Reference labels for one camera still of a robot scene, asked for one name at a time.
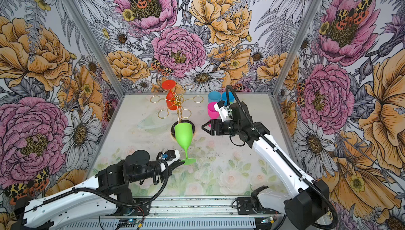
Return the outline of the pink wine glass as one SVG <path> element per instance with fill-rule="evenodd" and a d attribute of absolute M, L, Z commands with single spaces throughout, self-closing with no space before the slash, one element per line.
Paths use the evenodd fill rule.
<path fill-rule="evenodd" d="M 211 120 L 219 118 L 219 113 L 217 110 L 215 110 L 216 104 L 217 102 L 211 102 L 207 106 L 207 113 Z"/>

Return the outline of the green wine glass back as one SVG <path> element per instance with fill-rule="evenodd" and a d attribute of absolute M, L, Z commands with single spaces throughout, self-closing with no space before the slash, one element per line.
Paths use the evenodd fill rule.
<path fill-rule="evenodd" d="M 179 146 L 184 150 L 186 159 L 183 160 L 184 165 L 191 165 L 196 162 L 196 159 L 188 157 L 188 149 L 193 140 L 193 126 L 191 123 L 180 122 L 175 125 L 175 138 Z"/>

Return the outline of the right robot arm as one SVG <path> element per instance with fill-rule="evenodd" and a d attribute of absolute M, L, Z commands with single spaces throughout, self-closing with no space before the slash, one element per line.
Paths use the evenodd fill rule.
<path fill-rule="evenodd" d="M 256 211 L 270 209 L 283 213 L 298 230 L 309 226 L 322 230 L 336 228 L 338 216 L 329 200 L 328 185 L 302 170 L 262 123 L 253 122 L 245 103 L 227 105 L 220 101 L 214 104 L 214 112 L 219 118 L 202 125 L 202 130 L 212 136 L 238 136 L 267 162 L 287 189 L 285 195 L 277 195 L 267 186 L 256 189 L 251 193 Z"/>

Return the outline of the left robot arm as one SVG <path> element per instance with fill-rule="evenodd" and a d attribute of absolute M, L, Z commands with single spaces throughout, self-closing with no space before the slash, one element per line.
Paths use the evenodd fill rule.
<path fill-rule="evenodd" d="M 137 150 L 71 188 L 43 198 L 20 199 L 11 228 L 57 230 L 101 215 L 123 216 L 133 210 L 147 214 L 147 207 L 162 194 L 173 170 L 184 164 L 178 150 L 159 152 L 156 160 L 147 151 Z M 160 189 L 150 198 L 134 199 L 129 185 L 147 179 L 160 184 Z"/>

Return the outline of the red wine glass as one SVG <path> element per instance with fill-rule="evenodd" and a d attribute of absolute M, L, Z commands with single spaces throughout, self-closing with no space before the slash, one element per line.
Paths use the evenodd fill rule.
<path fill-rule="evenodd" d="M 162 82 L 161 87 L 167 91 L 166 104 L 169 110 L 177 110 L 178 106 L 175 105 L 175 87 L 176 82 L 174 80 L 165 80 Z"/>

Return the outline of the light blue wine glass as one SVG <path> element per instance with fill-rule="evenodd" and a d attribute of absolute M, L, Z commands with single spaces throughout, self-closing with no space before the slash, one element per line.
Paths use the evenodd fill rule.
<path fill-rule="evenodd" d="M 221 93 L 218 91 L 212 91 L 208 94 L 208 102 L 219 102 L 221 101 Z"/>

